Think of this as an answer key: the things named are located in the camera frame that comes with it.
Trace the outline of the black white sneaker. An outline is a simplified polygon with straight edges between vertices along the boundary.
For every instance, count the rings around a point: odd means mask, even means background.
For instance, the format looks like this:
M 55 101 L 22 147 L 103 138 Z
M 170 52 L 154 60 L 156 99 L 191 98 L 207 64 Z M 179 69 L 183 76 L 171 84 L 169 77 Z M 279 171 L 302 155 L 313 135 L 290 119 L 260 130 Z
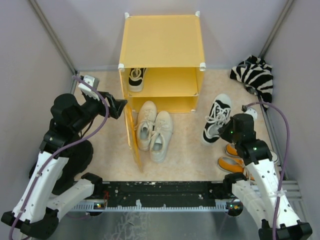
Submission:
M 141 92 L 144 87 L 144 79 L 147 68 L 132 68 L 128 77 L 128 89 L 131 92 Z
M 219 129 L 229 120 L 232 108 L 230 97 L 224 93 L 216 96 L 209 114 L 205 117 L 205 126 L 202 131 L 202 141 L 205 145 L 214 144 L 219 138 Z

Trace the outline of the white sneaker one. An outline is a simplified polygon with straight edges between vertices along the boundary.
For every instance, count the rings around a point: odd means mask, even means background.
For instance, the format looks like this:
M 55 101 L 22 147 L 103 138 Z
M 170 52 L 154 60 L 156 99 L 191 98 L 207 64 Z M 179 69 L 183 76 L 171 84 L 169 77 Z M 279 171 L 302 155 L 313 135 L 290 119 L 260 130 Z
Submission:
M 168 145 L 173 134 L 173 120 L 167 111 L 158 113 L 150 140 L 150 158 L 154 163 L 165 160 Z
M 157 116 L 157 107 L 152 101 L 146 101 L 137 116 L 135 126 L 138 148 L 142 151 L 150 149 L 151 135 Z

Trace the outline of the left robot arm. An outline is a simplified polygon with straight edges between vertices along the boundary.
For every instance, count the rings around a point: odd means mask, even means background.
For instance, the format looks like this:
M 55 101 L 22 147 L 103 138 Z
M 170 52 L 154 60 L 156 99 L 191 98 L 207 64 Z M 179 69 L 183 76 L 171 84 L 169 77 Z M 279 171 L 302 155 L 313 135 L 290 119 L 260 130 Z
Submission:
M 126 104 L 125 99 L 115 99 L 103 91 L 98 98 L 86 96 L 83 104 L 70 93 L 56 97 L 50 109 L 49 130 L 43 137 L 27 188 L 1 221 L 27 237 L 46 240 L 75 205 L 86 198 L 101 197 L 102 178 L 85 171 L 94 149 L 80 132 L 97 116 L 118 119 Z

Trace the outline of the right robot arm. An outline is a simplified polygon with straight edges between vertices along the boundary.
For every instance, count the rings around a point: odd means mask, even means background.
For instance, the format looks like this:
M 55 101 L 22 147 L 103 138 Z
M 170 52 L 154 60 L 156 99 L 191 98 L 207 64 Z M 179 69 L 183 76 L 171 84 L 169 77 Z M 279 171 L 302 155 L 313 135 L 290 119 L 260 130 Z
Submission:
M 254 118 L 246 113 L 232 116 L 219 129 L 220 137 L 234 144 L 248 170 L 224 177 L 223 192 L 238 198 L 258 226 L 261 240 L 306 240 L 312 233 L 308 222 L 302 222 L 279 185 L 268 145 L 256 138 Z

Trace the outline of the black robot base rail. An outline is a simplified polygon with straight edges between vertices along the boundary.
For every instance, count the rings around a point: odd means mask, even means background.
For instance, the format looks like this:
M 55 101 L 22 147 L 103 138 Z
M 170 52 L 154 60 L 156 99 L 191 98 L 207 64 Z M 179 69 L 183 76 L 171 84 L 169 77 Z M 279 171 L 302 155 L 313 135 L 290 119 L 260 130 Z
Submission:
M 79 202 L 73 212 L 223 212 L 239 216 L 244 207 L 221 181 L 110 181 Z

